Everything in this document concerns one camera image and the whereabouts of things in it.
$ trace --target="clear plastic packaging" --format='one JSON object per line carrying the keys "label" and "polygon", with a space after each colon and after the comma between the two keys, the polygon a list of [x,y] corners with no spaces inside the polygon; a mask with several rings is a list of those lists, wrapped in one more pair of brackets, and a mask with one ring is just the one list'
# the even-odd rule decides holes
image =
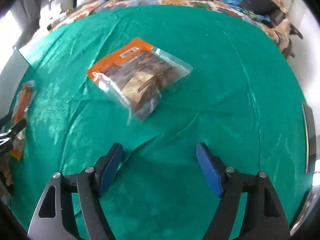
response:
{"label": "clear plastic packaging", "polygon": [[135,38],[106,56],[87,75],[100,89],[112,93],[140,121],[158,105],[160,90],[187,76],[192,67],[177,57]]}
{"label": "clear plastic packaging", "polygon": [[[28,81],[22,85],[22,89],[17,95],[16,104],[14,106],[11,118],[11,126],[15,125],[21,119],[27,120],[27,113],[29,106],[36,94],[35,81]],[[13,149],[10,151],[10,155],[16,158],[18,161],[22,157],[24,149],[24,140],[26,136],[26,128],[24,128],[13,141]]]}

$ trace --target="green fabric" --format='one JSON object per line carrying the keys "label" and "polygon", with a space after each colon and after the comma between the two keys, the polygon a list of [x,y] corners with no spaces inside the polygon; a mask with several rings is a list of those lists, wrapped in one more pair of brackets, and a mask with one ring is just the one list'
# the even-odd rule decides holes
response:
{"label": "green fabric", "polygon": [[[144,122],[127,126],[127,110],[85,71],[135,37],[194,70],[163,93]],[[127,160],[100,201],[117,239],[202,239],[219,203],[196,160],[202,141],[227,166],[267,172],[289,221],[311,186],[311,175],[304,175],[303,94],[271,39],[244,21],[182,6],[121,8],[54,31],[27,60],[22,82],[35,80],[37,94],[23,160],[12,160],[10,203],[25,228],[54,172],[78,173],[114,142]],[[241,227],[245,200],[231,237]]]}

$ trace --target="plastic food package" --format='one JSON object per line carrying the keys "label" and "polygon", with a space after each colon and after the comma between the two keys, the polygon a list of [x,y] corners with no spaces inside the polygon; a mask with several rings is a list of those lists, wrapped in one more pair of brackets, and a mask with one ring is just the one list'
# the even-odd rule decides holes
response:
{"label": "plastic food package", "polygon": [[[15,125],[23,118],[27,119],[28,108],[35,94],[36,84],[33,80],[23,84],[22,90],[17,95],[17,101],[12,112],[11,126]],[[13,149],[10,151],[10,155],[16,158],[18,161],[22,157],[25,135],[26,128],[24,128],[16,136],[15,140],[13,141]]]}
{"label": "plastic food package", "polygon": [[135,38],[87,70],[100,89],[116,95],[140,121],[158,105],[160,89],[187,76],[192,67],[177,57]]}

